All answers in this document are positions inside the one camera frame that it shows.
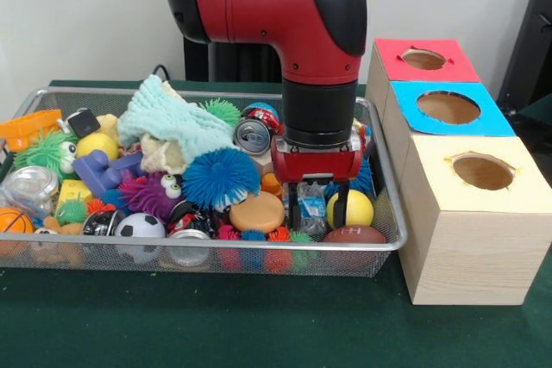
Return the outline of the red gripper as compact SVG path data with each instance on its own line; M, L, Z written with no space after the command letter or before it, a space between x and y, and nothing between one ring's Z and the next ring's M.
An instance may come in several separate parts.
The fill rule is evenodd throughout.
M362 139L352 134L342 147L309 149L294 147L283 136L272 138L273 171L281 183L288 184L289 228L300 228L301 208L298 203L298 183L309 179L329 179L340 182L334 204L334 218L345 219L349 184L360 171L363 160Z

